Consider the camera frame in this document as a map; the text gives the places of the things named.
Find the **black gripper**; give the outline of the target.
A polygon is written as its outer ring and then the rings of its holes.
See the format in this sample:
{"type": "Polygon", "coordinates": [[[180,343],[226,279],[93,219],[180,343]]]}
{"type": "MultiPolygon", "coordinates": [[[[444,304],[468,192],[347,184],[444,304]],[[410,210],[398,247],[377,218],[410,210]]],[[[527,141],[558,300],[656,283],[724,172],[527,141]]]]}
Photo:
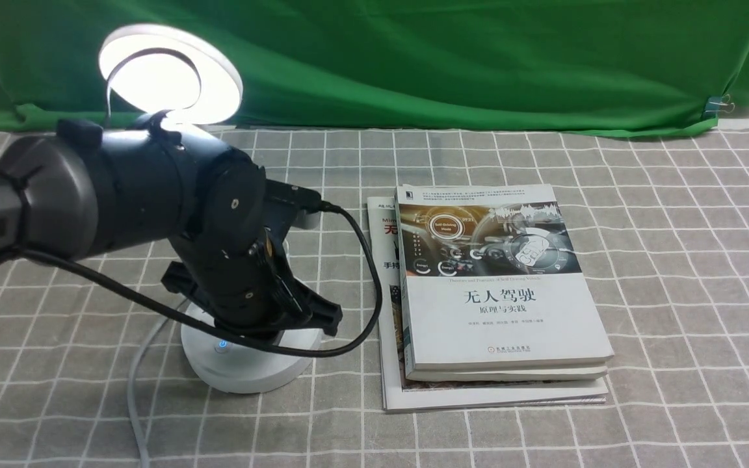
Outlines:
{"type": "Polygon", "coordinates": [[[221,243],[199,237],[169,237],[179,261],[170,263],[161,283],[233,335],[275,337],[313,329],[335,337],[342,308],[295,278],[283,248],[288,232],[265,226],[243,252],[226,251],[221,243]]]}

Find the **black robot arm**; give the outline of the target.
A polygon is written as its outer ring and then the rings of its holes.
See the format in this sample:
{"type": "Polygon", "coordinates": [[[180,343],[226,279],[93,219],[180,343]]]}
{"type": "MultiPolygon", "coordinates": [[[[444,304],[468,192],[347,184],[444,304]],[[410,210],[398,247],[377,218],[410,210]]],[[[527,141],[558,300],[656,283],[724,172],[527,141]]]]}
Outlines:
{"type": "Polygon", "coordinates": [[[260,339],[335,335],[341,306],[296,279],[283,252],[289,228],[322,202],[192,125],[143,116],[105,131],[60,120],[55,134],[20,137],[0,157],[0,252],[79,261],[166,239],[178,261],[164,287],[216,326],[260,339]]]}

